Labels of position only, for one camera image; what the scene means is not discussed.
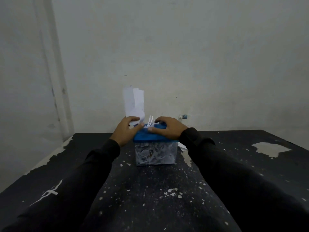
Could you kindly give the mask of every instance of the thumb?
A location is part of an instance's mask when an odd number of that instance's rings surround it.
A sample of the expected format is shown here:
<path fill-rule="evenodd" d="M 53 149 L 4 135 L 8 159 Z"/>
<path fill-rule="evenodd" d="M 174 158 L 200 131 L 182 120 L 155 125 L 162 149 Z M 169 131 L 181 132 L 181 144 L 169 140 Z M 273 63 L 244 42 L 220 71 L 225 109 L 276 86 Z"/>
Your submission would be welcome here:
<path fill-rule="evenodd" d="M 158 129 L 158 128 L 150 127 L 148 128 L 148 132 L 165 136 L 166 129 Z"/>
<path fill-rule="evenodd" d="M 140 131 L 142 128 L 144 128 L 144 123 L 140 123 L 136 125 L 132 130 L 133 134 L 135 135 L 138 131 Z"/>

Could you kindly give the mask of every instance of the black table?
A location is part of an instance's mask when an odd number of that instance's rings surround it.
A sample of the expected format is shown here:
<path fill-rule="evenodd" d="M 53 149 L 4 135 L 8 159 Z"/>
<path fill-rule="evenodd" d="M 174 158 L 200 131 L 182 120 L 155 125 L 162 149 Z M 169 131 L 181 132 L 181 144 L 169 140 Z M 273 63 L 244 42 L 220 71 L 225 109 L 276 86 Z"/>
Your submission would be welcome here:
<path fill-rule="evenodd" d="M 201 133 L 309 209 L 309 151 L 262 130 Z M 64 152 L 3 191 L 0 194 L 0 228 L 11 223 L 43 192 L 82 164 L 88 152 L 99 148 L 110 135 L 75 134 Z M 252 144 L 259 142 L 280 144 L 291 151 L 271 159 L 256 152 Z M 240 231 L 196 165 L 192 163 L 189 167 L 181 152 L 179 149 L 176 164 L 136 167 L 133 143 L 123 147 L 80 230 Z"/>

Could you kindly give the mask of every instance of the wall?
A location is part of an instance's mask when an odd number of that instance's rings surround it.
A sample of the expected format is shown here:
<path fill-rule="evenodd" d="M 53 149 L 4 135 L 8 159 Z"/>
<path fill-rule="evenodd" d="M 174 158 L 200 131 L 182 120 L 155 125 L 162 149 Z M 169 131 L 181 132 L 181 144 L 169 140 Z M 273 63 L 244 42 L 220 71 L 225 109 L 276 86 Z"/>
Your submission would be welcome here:
<path fill-rule="evenodd" d="M 62 143 L 34 0 L 0 0 L 0 192 Z"/>
<path fill-rule="evenodd" d="M 52 3 L 76 132 L 112 132 L 133 85 L 146 116 L 309 149 L 308 0 Z"/>

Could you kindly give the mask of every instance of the black long-sleeve shirt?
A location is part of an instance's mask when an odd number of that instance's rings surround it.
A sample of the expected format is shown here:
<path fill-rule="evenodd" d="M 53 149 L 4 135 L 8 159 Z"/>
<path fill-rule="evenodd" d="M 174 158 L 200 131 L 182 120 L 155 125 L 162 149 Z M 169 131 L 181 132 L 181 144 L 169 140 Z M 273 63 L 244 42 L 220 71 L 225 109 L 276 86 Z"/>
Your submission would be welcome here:
<path fill-rule="evenodd" d="M 216 148 L 211 139 L 188 128 L 179 141 L 242 231 L 309 231 L 309 213 L 295 198 Z M 77 230 L 119 153 L 119 145 L 108 139 L 63 179 L 57 194 L 31 205 L 3 231 Z"/>

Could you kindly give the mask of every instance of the plastic container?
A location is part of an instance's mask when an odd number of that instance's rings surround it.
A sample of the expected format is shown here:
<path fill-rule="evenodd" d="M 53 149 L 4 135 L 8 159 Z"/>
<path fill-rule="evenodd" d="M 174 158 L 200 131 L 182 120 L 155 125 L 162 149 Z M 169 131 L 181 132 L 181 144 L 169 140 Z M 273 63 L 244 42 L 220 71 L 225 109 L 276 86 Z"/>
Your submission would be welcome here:
<path fill-rule="evenodd" d="M 165 124 L 155 124 L 155 128 L 165 129 Z M 138 131 L 133 138 L 137 166 L 175 164 L 178 141 L 158 134 L 149 133 L 147 128 Z"/>

